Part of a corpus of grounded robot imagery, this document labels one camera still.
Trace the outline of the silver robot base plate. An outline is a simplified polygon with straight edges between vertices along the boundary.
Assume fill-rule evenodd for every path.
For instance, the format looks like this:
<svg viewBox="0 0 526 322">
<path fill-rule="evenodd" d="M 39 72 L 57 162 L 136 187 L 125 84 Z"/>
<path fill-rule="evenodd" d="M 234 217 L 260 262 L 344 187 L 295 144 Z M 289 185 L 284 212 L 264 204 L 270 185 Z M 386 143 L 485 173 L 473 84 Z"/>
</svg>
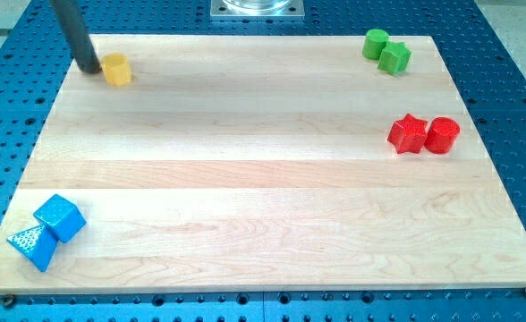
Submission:
<svg viewBox="0 0 526 322">
<path fill-rule="evenodd" d="M 305 17 L 303 0 L 210 0 L 214 19 L 295 18 Z"/>
</svg>

